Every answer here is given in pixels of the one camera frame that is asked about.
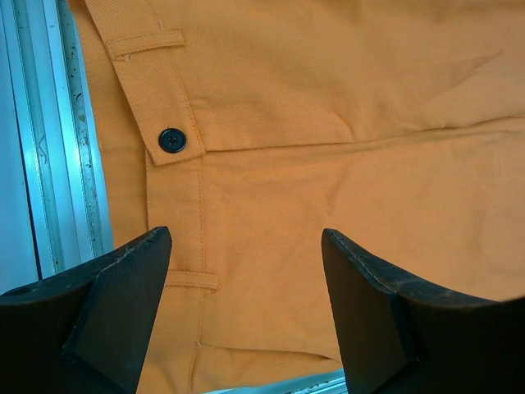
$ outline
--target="black button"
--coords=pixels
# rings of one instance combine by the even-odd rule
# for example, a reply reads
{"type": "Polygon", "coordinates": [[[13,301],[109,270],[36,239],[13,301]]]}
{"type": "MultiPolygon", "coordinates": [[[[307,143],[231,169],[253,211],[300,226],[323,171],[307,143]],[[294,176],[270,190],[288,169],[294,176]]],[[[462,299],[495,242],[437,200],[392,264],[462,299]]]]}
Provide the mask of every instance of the black button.
{"type": "Polygon", "coordinates": [[[186,146],[186,136],[178,129],[165,129],[158,137],[158,143],[166,152],[177,153],[186,146]]]}

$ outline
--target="trousers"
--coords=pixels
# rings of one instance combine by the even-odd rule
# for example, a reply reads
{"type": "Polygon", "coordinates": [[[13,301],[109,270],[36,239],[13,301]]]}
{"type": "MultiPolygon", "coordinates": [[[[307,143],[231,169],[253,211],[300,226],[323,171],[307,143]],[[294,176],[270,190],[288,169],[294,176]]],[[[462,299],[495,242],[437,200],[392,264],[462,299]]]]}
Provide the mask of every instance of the trousers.
{"type": "Polygon", "coordinates": [[[525,2],[70,0],[118,245],[170,269],[139,392],[341,367],[321,235],[525,288],[525,2]]]}

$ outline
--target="seam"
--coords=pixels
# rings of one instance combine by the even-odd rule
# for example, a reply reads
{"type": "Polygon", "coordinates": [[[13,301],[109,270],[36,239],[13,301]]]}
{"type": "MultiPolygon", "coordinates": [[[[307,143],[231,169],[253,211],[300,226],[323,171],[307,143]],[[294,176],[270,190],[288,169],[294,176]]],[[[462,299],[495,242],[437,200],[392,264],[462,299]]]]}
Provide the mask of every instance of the seam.
{"type": "Polygon", "coordinates": [[[391,146],[398,146],[399,144],[404,144],[407,141],[409,143],[422,143],[427,141],[434,141],[433,136],[437,135],[440,137],[441,135],[446,136],[447,140],[451,140],[453,138],[468,138],[470,136],[474,135],[489,135],[489,134],[514,134],[514,135],[522,135],[525,134],[525,131],[495,131],[495,130],[489,130],[489,131],[470,131],[465,130],[470,127],[476,127],[485,125],[490,122],[496,122],[496,121],[507,121],[507,120],[525,120],[525,117],[503,117],[501,119],[495,119],[492,121],[483,121],[479,123],[474,123],[472,125],[467,126],[458,126],[458,127],[443,127],[443,128],[437,128],[437,129],[425,129],[421,131],[410,131],[399,135],[392,135],[388,137],[381,137],[373,140],[358,140],[355,142],[331,142],[331,143],[323,143],[323,144],[302,144],[302,145],[286,145],[286,146],[255,146],[255,147],[247,147],[247,148],[237,148],[237,149],[208,149],[206,151],[207,154],[213,153],[213,154],[224,154],[224,153],[244,153],[244,152],[254,152],[254,151],[275,151],[275,150],[290,150],[290,149],[306,149],[306,148],[327,148],[327,147],[349,147],[349,148],[356,148],[356,152],[362,152],[364,150],[373,150],[373,149],[384,149],[386,147],[391,146]],[[415,140],[413,137],[415,135],[427,135],[428,140],[415,140]]]}
{"type": "MultiPolygon", "coordinates": [[[[152,157],[149,155],[149,152],[148,152],[148,147],[146,146],[146,144],[144,144],[144,179],[146,180],[145,182],[145,189],[146,189],[146,223],[148,224],[148,228],[151,228],[152,227],[152,223],[150,221],[150,218],[152,216],[151,214],[151,207],[152,205],[150,204],[151,202],[151,196],[150,196],[150,190],[151,188],[149,187],[150,185],[150,182],[151,182],[151,176],[149,175],[150,171],[148,170],[148,162],[152,162],[152,157]]],[[[168,263],[168,269],[171,265],[171,253],[170,253],[170,262],[168,263]]]]}
{"type": "MultiPolygon", "coordinates": [[[[153,18],[158,20],[158,21],[160,21],[158,15],[157,15],[157,11],[155,10],[155,7],[151,3],[151,1],[150,0],[144,0],[144,5],[149,8],[149,11],[153,15],[153,18]]],[[[166,85],[164,85],[164,86],[165,86],[165,88],[164,88],[165,92],[167,93],[167,97],[170,97],[170,90],[167,88],[166,85]]],[[[162,114],[162,124],[164,125],[165,128],[168,128],[170,126],[168,121],[167,121],[166,115],[164,113],[162,114]]],[[[142,129],[140,128],[140,126],[139,126],[139,129],[140,129],[141,137],[144,139],[144,143],[146,143],[146,141],[148,139],[146,138],[146,135],[142,135],[142,129]]],[[[152,151],[151,158],[152,158],[153,162],[155,163],[155,165],[157,165],[156,159],[155,159],[156,156],[153,155],[153,153],[155,153],[155,150],[152,151]]]]}
{"type": "MultiPolygon", "coordinates": [[[[164,122],[162,124],[163,124],[165,129],[167,129],[168,127],[172,126],[167,121],[166,117],[162,117],[162,121],[164,122]]],[[[144,136],[142,133],[140,134],[140,137],[142,138],[142,140],[144,141],[144,143],[146,144],[146,146],[148,147],[148,150],[149,150],[150,144],[147,144],[146,141],[150,141],[150,140],[146,140],[147,137],[144,136]]],[[[154,142],[151,143],[151,146],[153,146],[153,148],[151,149],[151,152],[152,152],[151,157],[152,157],[153,162],[155,163],[155,166],[164,166],[166,164],[178,163],[180,161],[188,161],[188,160],[191,160],[192,158],[200,158],[203,155],[199,151],[191,153],[191,154],[188,154],[188,155],[184,155],[183,154],[184,150],[183,150],[182,152],[180,152],[180,156],[175,157],[171,153],[166,153],[164,151],[158,152],[156,150],[157,147],[158,147],[158,142],[156,140],[153,140],[153,141],[154,142]]]]}
{"type": "MultiPolygon", "coordinates": [[[[199,205],[200,205],[200,240],[201,240],[201,269],[206,272],[206,254],[204,252],[204,197],[203,197],[203,159],[199,158],[199,205]]],[[[204,315],[204,290],[201,290],[200,296],[200,306],[199,306],[199,327],[197,329],[197,338],[194,344],[194,351],[192,355],[191,365],[189,368],[189,377],[188,377],[188,393],[191,393],[191,388],[194,386],[195,379],[195,362],[197,360],[197,352],[200,345],[200,336],[203,328],[203,315],[204,315]]]]}
{"type": "Polygon", "coordinates": [[[181,91],[181,96],[182,96],[182,99],[184,100],[184,103],[185,103],[186,112],[188,114],[189,119],[191,120],[191,126],[192,126],[193,131],[194,131],[194,136],[197,138],[197,141],[199,142],[201,150],[204,150],[203,141],[200,138],[200,132],[199,132],[199,129],[197,127],[197,122],[195,121],[194,113],[191,110],[191,106],[189,105],[189,99],[188,99],[188,94],[186,92],[186,88],[185,88],[184,84],[182,83],[182,78],[180,77],[179,69],[176,67],[176,64],[173,62],[173,58],[172,58],[171,52],[170,52],[168,58],[169,58],[170,63],[171,63],[171,68],[173,69],[173,72],[175,74],[175,78],[176,78],[177,84],[179,85],[179,88],[180,88],[180,91],[181,91]]]}

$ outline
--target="orange pants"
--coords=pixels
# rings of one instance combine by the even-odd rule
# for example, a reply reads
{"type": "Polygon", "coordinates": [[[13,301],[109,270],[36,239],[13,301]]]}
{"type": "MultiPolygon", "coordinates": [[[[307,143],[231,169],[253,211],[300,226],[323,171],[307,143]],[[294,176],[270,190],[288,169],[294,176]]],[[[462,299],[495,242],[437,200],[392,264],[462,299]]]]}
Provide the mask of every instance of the orange pants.
{"type": "Polygon", "coordinates": [[[525,2],[71,7],[116,243],[173,236],[139,392],[340,368],[325,227],[442,286],[525,292],[525,2]]]}

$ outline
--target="stitching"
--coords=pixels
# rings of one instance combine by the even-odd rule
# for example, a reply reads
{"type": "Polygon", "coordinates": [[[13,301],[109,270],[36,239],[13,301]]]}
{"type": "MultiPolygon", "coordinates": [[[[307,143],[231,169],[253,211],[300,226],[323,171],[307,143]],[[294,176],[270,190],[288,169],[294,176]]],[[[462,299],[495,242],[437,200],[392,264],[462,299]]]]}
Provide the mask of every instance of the stitching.
{"type": "Polygon", "coordinates": [[[199,287],[204,289],[216,290],[218,286],[212,283],[195,283],[195,282],[169,282],[166,287],[180,286],[180,287],[199,287]]]}
{"type": "Polygon", "coordinates": [[[179,31],[174,32],[164,32],[164,33],[155,33],[155,34],[145,34],[145,35],[139,35],[136,37],[128,37],[125,39],[116,39],[113,41],[110,41],[107,43],[107,48],[110,51],[110,54],[112,58],[121,57],[125,53],[137,53],[137,52],[144,52],[148,51],[149,49],[156,49],[156,48],[170,48],[170,47],[178,47],[184,45],[184,37],[179,31]],[[156,36],[173,36],[171,37],[170,41],[166,42],[159,42],[159,40],[155,39],[152,42],[141,42],[141,39],[147,39],[150,37],[156,37],[156,36]],[[133,48],[130,48],[130,50],[122,50],[121,48],[117,50],[116,47],[119,47],[121,45],[125,46],[132,46],[133,48]]]}
{"type": "MultiPolygon", "coordinates": [[[[160,20],[160,18],[158,17],[157,11],[155,10],[155,7],[154,7],[153,4],[151,3],[151,1],[150,1],[150,0],[144,0],[144,4],[145,4],[146,7],[149,8],[149,10],[151,11],[151,13],[153,14],[153,19],[154,19],[154,20],[156,19],[157,21],[160,20]]],[[[170,97],[170,91],[169,91],[168,88],[165,88],[164,92],[167,94],[166,97],[170,97]]],[[[164,127],[167,128],[167,127],[170,126],[170,125],[169,125],[169,122],[167,121],[167,117],[166,117],[166,114],[165,114],[165,113],[162,114],[162,121],[164,122],[164,127]]]]}
{"type": "Polygon", "coordinates": [[[193,128],[194,135],[196,136],[197,141],[199,142],[199,145],[201,146],[201,149],[203,150],[204,149],[203,141],[200,138],[200,133],[197,127],[197,122],[195,121],[194,113],[191,110],[191,105],[189,105],[188,94],[186,93],[186,88],[184,87],[184,84],[182,83],[182,78],[180,78],[179,69],[176,67],[175,63],[173,62],[172,56],[169,56],[168,58],[170,60],[171,67],[173,68],[173,72],[175,74],[177,84],[179,85],[179,89],[181,91],[180,96],[182,96],[182,99],[184,100],[187,115],[189,119],[191,120],[191,126],[193,128]]]}
{"type": "MultiPolygon", "coordinates": [[[[151,228],[152,226],[152,223],[151,223],[151,217],[153,216],[152,215],[152,205],[150,204],[151,201],[152,201],[152,197],[151,197],[151,169],[148,169],[149,166],[151,166],[150,164],[150,161],[151,161],[151,158],[149,157],[149,154],[148,154],[148,149],[146,147],[146,144],[144,144],[144,177],[146,179],[146,223],[148,224],[148,227],[151,228]]],[[[168,263],[168,269],[169,267],[171,266],[171,252],[170,252],[170,261],[168,263]]]]}
{"type": "MultiPolygon", "coordinates": [[[[165,123],[165,128],[169,127],[170,125],[166,122],[166,118],[164,117],[164,123],[165,123]]],[[[156,140],[153,140],[154,141],[154,147],[157,147],[158,146],[158,142],[156,140]]],[[[177,158],[175,158],[173,155],[170,155],[169,153],[166,153],[166,152],[159,152],[159,154],[155,154],[155,158],[153,158],[153,161],[155,162],[155,165],[157,166],[162,166],[164,164],[171,164],[173,163],[174,160],[176,161],[181,161],[181,160],[185,160],[185,161],[188,161],[192,158],[199,158],[203,155],[203,153],[201,152],[193,152],[191,154],[186,154],[184,155],[184,151],[183,150],[182,152],[178,153],[180,156],[177,156],[177,158]]]]}
{"type": "Polygon", "coordinates": [[[217,279],[215,277],[210,277],[209,279],[202,280],[191,280],[191,279],[168,279],[168,283],[193,283],[196,286],[216,286],[217,279]]]}
{"type": "Polygon", "coordinates": [[[188,273],[189,275],[191,276],[199,276],[199,277],[215,277],[215,274],[214,273],[197,273],[195,271],[182,271],[182,270],[171,270],[169,272],[170,274],[172,275],[176,275],[178,273],[182,273],[182,274],[186,274],[188,273]]]}
{"type": "MultiPolygon", "coordinates": [[[[203,160],[199,158],[199,205],[200,205],[200,222],[201,222],[201,269],[205,272],[206,260],[204,253],[204,198],[203,198],[203,160]]],[[[188,392],[191,392],[191,387],[194,385],[194,370],[195,361],[197,359],[197,352],[199,350],[197,344],[200,343],[200,335],[203,328],[203,314],[204,314],[204,291],[201,291],[200,306],[199,306],[199,327],[197,329],[197,338],[195,340],[194,351],[191,357],[191,365],[188,376],[188,392]]]]}

